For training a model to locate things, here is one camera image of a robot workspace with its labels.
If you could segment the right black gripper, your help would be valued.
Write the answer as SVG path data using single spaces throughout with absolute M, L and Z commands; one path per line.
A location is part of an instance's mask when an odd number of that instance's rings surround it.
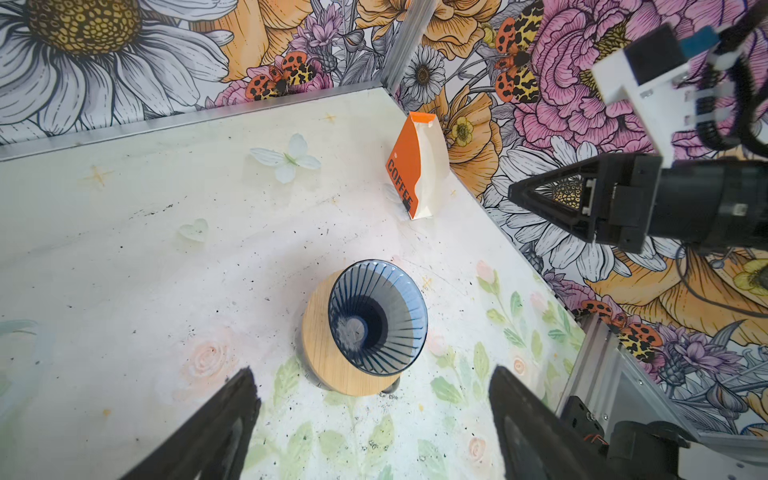
M 658 156 L 602 154 L 598 166 L 591 158 L 515 182 L 508 197 L 580 240 L 639 254 L 661 170 Z M 581 206 L 589 200 L 595 182 L 591 219 Z

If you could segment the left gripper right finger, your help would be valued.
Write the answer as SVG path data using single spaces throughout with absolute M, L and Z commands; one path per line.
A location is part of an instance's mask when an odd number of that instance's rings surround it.
M 507 479 L 616 479 L 510 370 L 495 367 L 489 401 Z

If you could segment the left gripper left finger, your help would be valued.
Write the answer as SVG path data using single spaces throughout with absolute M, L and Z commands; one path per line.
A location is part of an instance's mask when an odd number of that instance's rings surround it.
M 125 479 L 238 479 L 261 400 L 249 368 L 239 370 Z

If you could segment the blue glass dripper cone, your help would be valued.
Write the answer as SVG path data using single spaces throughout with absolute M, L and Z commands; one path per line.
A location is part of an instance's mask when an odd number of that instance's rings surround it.
M 328 319 L 346 360 L 377 377 L 409 368 L 428 333 L 426 303 L 414 280 L 400 267 L 377 259 L 342 271 L 331 288 Z

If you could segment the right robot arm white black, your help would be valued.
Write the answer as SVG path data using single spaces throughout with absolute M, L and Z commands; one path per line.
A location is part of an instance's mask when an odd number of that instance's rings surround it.
M 606 153 L 512 184 L 509 199 L 587 243 L 642 251 L 647 237 L 700 252 L 767 247 L 767 164 Z

